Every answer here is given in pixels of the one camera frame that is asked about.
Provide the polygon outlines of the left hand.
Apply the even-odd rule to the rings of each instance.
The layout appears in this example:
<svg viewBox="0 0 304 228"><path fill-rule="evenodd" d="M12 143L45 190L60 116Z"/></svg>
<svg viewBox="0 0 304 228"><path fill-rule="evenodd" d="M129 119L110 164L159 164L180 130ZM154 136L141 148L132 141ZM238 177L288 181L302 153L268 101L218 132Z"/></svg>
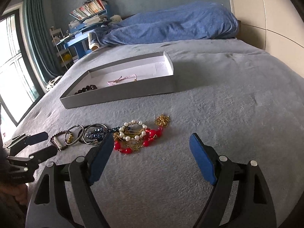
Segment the left hand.
<svg viewBox="0 0 304 228"><path fill-rule="evenodd" d="M1 183L1 192L15 197L21 205L28 203L28 187L26 184L10 185Z"/></svg>

